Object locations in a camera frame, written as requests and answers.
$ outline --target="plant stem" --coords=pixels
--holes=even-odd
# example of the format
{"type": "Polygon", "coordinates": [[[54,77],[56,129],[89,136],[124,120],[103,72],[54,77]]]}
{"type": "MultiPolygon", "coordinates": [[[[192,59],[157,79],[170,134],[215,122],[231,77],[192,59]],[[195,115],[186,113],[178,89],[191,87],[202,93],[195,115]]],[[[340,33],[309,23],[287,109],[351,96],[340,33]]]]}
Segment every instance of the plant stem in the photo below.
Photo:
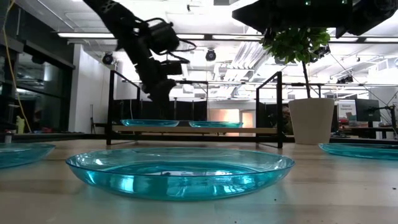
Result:
{"type": "Polygon", "coordinates": [[[309,99],[311,98],[311,91],[310,91],[310,82],[308,81],[307,67],[304,61],[302,61],[302,65],[303,65],[303,73],[305,78],[305,88],[307,89],[307,97],[309,99]]]}

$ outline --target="transparent plate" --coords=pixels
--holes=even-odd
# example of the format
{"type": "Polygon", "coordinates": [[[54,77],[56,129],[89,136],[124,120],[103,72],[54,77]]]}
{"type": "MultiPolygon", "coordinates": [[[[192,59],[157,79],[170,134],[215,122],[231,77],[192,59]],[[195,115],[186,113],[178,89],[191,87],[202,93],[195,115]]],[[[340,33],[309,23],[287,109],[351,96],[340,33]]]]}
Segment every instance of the transparent plate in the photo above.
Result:
{"type": "Polygon", "coordinates": [[[398,145],[331,143],[319,144],[319,147],[339,156],[398,160],[398,145]]]}
{"type": "Polygon", "coordinates": [[[39,161],[54,148],[55,146],[50,144],[0,144],[0,168],[39,161]]]}
{"type": "Polygon", "coordinates": [[[146,148],[97,151],[67,159],[82,181],[156,200],[211,200],[248,194],[283,179],[288,157],[256,151],[146,148]]]}
{"type": "Polygon", "coordinates": [[[124,119],[120,120],[125,126],[140,126],[140,127],[176,127],[179,121],[167,120],[145,120],[145,119],[124,119]]]}
{"type": "Polygon", "coordinates": [[[242,128],[243,123],[225,121],[190,121],[189,125],[194,128],[242,128]]]}

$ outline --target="yellow cable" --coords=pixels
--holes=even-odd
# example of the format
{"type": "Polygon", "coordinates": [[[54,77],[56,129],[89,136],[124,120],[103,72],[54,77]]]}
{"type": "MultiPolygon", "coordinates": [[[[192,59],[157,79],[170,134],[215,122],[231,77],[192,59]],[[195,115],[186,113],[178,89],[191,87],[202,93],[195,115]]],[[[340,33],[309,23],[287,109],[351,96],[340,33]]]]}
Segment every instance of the yellow cable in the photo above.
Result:
{"type": "Polygon", "coordinates": [[[15,88],[15,91],[16,91],[16,95],[17,95],[19,107],[21,108],[22,115],[23,115],[23,117],[24,117],[24,119],[25,119],[27,128],[29,129],[29,132],[31,133],[32,130],[31,130],[30,126],[29,126],[29,122],[27,122],[27,118],[26,118],[24,109],[23,109],[23,107],[22,107],[21,99],[20,99],[19,93],[18,93],[18,91],[17,91],[17,82],[16,82],[16,80],[15,80],[14,71],[13,71],[13,69],[12,69],[12,62],[11,62],[10,51],[9,51],[9,48],[8,48],[7,34],[6,34],[6,22],[7,22],[7,18],[8,18],[8,13],[9,13],[9,11],[11,10],[11,8],[13,7],[14,4],[15,4],[15,0],[12,0],[11,3],[10,3],[10,6],[9,6],[8,9],[7,9],[6,16],[4,17],[4,25],[3,25],[3,27],[2,27],[2,32],[3,32],[3,34],[4,34],[4,42],[5,42],[5,44],[6,44],[6,53],[7,53],[8,65],[9,65],[9,67],[10,67],[10,72],[11,72],[11,77],[12,77],[12,83],[14,84],[14,88],[15,88]]]}

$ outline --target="white planter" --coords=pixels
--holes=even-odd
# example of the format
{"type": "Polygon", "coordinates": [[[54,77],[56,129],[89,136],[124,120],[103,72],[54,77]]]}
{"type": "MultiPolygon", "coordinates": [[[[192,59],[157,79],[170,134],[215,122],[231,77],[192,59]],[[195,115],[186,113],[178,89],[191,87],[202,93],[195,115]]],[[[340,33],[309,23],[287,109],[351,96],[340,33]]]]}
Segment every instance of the white planter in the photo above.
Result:
{"type": "Polygon", "coordinates": [[[329,143],[335,101],[311,98],[289,102],[296,144],[329,143]]]}

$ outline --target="potted plant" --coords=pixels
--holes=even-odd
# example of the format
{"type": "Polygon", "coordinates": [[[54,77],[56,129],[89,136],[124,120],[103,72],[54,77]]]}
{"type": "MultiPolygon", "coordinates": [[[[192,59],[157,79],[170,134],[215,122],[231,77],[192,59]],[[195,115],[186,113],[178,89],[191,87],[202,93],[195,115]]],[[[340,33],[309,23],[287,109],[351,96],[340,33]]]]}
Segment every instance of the potted plant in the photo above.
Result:
{"type": "Polygon", "coordinates": [[[276,59],[302,64],[307,99],[289,102],[293,132],[297,144],[328,143],[333,117],[333,99],[311,98],[307,64],[316,62],[320,49],[328,46],[326,28],[289,28],[263,38],[260,43],[276,59]]]}

